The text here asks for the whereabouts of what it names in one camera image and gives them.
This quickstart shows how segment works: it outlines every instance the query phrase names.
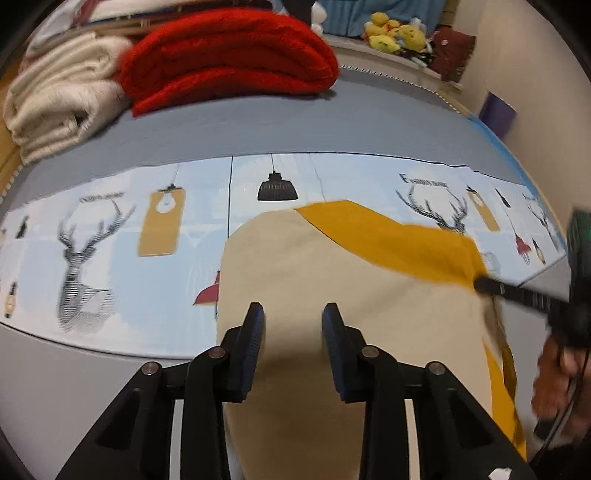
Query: beige and yellow fabric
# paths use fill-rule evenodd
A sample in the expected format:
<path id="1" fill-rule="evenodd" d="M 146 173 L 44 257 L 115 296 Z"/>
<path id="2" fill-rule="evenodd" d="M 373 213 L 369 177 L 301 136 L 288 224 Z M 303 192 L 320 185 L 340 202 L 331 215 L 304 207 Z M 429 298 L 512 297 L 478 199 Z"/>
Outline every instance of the beige and yellow fabric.
<path id="1" fill-rule="evenodd" d="M 348 201 L 263 213 L 241 226 L 222 257 L 218 334 L 240 325 L 250 302 L 263 305 L 252 391 L 227 405 L 245 478 L 358 478 L 364 405 L 342 403 L 333 385 L 320 322 L 331 301 L 399 361 L 446 364 L 525 453 L 503 375 L 514 378 L 510 352 L 503 362 L 493 305 L 472 288 L 484 272 L 470 239 Z M 417 461 L 411 446 L 413 479 Z"/>

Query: wall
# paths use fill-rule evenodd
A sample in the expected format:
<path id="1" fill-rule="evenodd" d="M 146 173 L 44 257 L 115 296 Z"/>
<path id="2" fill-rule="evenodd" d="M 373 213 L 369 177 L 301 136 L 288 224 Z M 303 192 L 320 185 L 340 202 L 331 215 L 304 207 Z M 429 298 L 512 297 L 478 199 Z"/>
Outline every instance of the wall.
<path id="1" fill-rule="evenodd" d="M 573 206 L 591 209 L 591 82 L 525 0 L 487 2 L 477 36 L 459 99 L 479 112 L 490 90 L 517 111 L 505 143 L 566 225 Z"/>
<path id="2" fill-rule="evenodd" d="M 486 2 L 487 0 L 460 0 L 453 21 L 454 30 L 468 35 L 477 35 Z"/>

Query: brown pillow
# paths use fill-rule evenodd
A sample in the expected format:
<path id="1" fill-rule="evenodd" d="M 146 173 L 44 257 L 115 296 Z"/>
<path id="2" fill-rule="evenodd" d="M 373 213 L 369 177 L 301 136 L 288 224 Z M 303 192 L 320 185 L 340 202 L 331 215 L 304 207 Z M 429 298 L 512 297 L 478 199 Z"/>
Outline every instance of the brown pillow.
<path id="1" fill-rule="evenodd" d="M 476 37 L 466 35 L 449 27 L 441 27 L 433 34 L 435 58 L 429 68 L 441 75 L 445 82 L 458 82 L 466 63 L 472 55 Z"/>

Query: folded red blanket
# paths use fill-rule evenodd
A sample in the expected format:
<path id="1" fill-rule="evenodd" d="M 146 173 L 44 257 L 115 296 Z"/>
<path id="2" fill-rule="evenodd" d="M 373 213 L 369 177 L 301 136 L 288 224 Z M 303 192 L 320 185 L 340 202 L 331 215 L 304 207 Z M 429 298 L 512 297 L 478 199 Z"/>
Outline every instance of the folded red blanket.
<path id="1" fill-rule="evenodd" d="M 138 116 L 233 95 L 311 95 L 330 88 L 338 74 L 332 49 L 301 21 L 224 8 L 152 32 L 127 55 L 121 85 Z"/>

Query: folded white blanket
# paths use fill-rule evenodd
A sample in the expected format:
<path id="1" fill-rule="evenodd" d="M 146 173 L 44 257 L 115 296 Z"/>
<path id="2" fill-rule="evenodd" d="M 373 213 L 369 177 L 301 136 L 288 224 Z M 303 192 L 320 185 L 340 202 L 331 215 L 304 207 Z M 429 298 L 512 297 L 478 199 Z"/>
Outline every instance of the folded white blanket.
<path id="1" fill-rule="evenodd" d="M 44 88 L 61 82 L 92 82 L 110 78 L 119 69 L 121 56 L 133 44 L 123 37 L 98 37 L 88 33 L 42 56 L 10 85 L 4 104 L 9 129 L 21 105 Z"/>
<path id="2" fill-rule="evenodd" d="M 10 85 L 4 121 L 24 163 L 71 147 L 129 106 L 109 80 L 133 44 L 88 33 L 51 50 Z"/>
<path id="3" fill-rule="evenodd" d="M 12 122 L 26 165 L 90 138 L 129 106 L 113 80 L 52 85 L 30 97 Z"/>

